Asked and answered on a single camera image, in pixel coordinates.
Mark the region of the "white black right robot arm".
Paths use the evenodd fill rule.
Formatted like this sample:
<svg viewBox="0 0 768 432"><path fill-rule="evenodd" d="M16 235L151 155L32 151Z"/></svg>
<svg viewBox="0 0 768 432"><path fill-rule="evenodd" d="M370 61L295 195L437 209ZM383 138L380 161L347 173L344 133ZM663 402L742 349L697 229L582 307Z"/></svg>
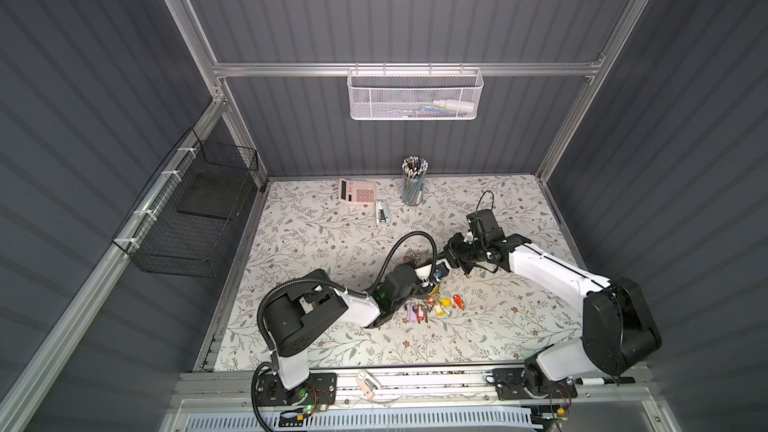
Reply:
<svg viewBox="0 0 768 432"><path fill-rule="evenodd" d="M464 273L487 263L529 279L580 313L578 338L540 349L524 362L522 384L543 398L569 378L602 372L618 381L662 346L660 329L640 286L609 279L545 252L520 234L505 235L493 212L467 215L469 231L456 233L443 248L449 266Z"/></svg>

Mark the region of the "round metal key organizer plate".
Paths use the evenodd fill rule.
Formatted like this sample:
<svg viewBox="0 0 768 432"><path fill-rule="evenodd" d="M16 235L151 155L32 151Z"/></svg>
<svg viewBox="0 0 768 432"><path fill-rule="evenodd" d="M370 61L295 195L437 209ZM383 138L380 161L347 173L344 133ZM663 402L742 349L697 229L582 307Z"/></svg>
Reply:
<svg viewBox="0 0 768 432"><path fill-rule="evenodd" d="M407 305L413 305L417 309L419 323L426 323L428 321L429 313L434 312L433 301L437 298L450 300L451 308L453 307L452 298L442 297L440 295L440 284L442 281L437 283L424 282L424 286L427 287L427 293L424 296L412 297L406 301L406 305L404 306L405 311L406 311Z"/></svg>

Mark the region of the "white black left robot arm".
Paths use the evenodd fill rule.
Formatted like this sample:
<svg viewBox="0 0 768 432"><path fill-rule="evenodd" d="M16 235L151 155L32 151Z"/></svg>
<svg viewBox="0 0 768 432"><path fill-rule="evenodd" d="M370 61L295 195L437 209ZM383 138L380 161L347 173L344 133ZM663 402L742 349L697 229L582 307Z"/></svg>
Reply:
<svg viewBox="0 0 768 432"><path fill-rule="evenodd" d="M270 351L271 365L287 391L310 377L307 349L338 322L377 328L411 299L429 295L445 275L442 264L397 265L372 292L356 292L330 280L322 269L285 282L262 299L257 325Z"/></svg>

